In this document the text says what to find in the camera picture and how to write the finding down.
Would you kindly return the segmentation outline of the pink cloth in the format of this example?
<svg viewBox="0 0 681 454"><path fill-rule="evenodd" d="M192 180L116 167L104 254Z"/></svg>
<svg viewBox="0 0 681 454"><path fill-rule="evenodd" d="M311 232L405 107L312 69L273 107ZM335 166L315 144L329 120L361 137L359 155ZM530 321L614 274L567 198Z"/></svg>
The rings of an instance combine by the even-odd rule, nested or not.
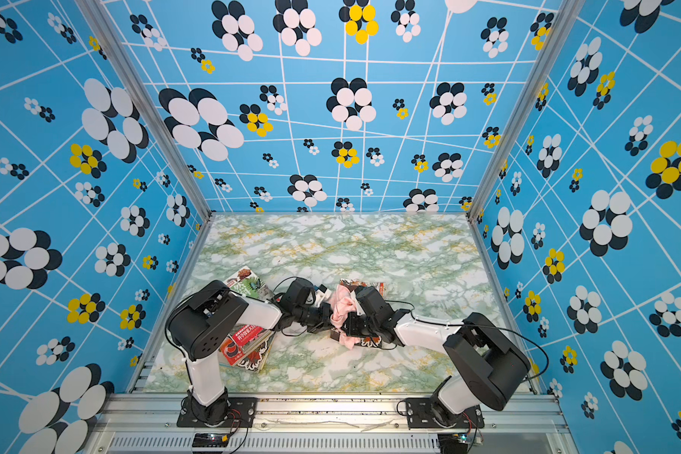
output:
<svg viewBox="0 0 681 454"><path fill-rule="evenodd" d="M361 339L348 336L342 331L342 326L347 321L349 314L358 314L357 302L351 296L351 291L345 285L339 284L332 293L329 304L331 307L330 323L333 326L331 338L336 340L348 350L352 350Z"/></svg>

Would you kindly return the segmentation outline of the red brown illustrated book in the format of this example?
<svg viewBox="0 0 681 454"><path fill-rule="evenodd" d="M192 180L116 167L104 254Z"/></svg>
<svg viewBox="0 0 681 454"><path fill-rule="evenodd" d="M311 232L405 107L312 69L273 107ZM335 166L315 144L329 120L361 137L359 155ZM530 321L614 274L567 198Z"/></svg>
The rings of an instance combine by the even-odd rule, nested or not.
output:
<svg viewBox="0 0 681 454"><path fill-rule="evenodd" d="M392 307L383 298L383 284L366 284L359 281L342 280L339 284L350 289L357 302L358 314L366 315L373 324L375 336L361 340L358 346L383 349L384 344L393 340L393 334L385 331L383 324L393 316Z"/></svg>

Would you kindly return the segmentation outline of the red manga book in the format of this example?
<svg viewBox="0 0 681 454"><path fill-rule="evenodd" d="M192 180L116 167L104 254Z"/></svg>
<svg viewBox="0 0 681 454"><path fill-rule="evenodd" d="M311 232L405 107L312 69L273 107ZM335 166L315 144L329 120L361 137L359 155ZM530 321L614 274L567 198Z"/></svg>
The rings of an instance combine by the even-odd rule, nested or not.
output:
<svg viewBox="0 0 681 454"><path fill-rule="evenodd" d="M219 348L222 366L257 373L262 370L270 353L275 333L254 325L238 325Z"/></svg>

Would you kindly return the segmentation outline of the green red dinosaur book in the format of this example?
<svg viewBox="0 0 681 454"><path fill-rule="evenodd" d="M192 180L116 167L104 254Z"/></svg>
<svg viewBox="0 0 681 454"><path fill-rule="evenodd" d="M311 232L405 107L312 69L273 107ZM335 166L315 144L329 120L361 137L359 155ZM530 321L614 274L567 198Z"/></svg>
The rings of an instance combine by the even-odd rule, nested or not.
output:
<svg viewBox="0 0 681 454"><path fill-rule="evenodd" d="M241 268L227 278L224 283L241 296L260 301L271 300L272 295L274 295L265 281L248 267Z"/></svg>

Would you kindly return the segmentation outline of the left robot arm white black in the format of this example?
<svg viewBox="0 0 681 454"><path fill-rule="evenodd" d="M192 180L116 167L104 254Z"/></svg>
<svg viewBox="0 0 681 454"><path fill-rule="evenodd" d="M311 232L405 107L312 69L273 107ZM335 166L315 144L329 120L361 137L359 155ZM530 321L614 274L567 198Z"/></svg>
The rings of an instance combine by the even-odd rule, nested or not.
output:
<svg viewBox="0 0 681 454"><path fill-rule="evenodd" d="M294 279L285 292L268 301L245 298L214 280L174 308L166 320L165 335L182 352L190 379L177 425L213 428L238 423L247 427L251 418L232 402L222 381L221 344L236 325L274 332L293 323L306 327L308 333L331 329L331 304L308 302L315 296L315 286L304 278Z"/></svg>

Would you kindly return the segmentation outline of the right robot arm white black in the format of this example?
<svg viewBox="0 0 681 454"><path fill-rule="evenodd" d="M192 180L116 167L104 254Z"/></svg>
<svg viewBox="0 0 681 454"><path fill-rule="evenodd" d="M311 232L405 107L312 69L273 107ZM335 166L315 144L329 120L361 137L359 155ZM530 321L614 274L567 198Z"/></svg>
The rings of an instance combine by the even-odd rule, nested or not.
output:
<svg viewBox="0 0 681 454"><path fill-rule="evenodd" d="M345 334L448 355L457 374L429 398L429 411L443 428L480 404L503 410L531 371L529 359L484 314L472 312L463 321L418 318L410 309L392 308L373 287L359 287L353 295L361 314L346 319Z"/></svg>

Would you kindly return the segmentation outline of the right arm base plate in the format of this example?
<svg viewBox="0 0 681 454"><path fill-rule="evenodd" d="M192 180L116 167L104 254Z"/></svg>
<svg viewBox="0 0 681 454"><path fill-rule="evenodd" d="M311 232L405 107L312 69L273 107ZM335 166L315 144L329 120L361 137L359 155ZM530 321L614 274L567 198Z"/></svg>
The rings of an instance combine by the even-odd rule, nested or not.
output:
<svg viewBox="0 0 681 454"><path fill-rule="evenodd" d="M399 401L396 412L405 417L410 429L460 429L474 431L485 427L479 406L469 408L461 414L445 414L432 403L430 397L407 397Z"/></svg>

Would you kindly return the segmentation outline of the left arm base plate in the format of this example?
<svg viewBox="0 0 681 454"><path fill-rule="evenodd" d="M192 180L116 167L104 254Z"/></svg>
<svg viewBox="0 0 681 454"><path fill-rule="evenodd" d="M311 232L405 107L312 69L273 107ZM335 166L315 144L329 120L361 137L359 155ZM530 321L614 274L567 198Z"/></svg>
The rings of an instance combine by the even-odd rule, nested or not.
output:
<svg viewBox="0 0 681 454"><path fill-rule="evenodd" d="M255 421L256 397L221 396L202 406L191 393L182 400L176 426L179 428L250 428Z"/></svg>

